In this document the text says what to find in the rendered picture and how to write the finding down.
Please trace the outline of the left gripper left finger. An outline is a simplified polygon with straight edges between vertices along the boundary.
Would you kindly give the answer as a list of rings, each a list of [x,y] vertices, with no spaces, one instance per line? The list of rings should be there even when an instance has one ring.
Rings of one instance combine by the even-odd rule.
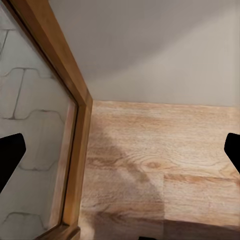
[[[22,133],[0,138],[0,193],[26,152]]]

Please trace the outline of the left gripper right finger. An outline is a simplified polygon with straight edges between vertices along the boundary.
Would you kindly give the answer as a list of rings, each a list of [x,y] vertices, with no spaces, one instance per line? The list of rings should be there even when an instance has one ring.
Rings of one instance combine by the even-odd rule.
[[[240,173],[240,135],[235,133],[228,133],[224,151]]]

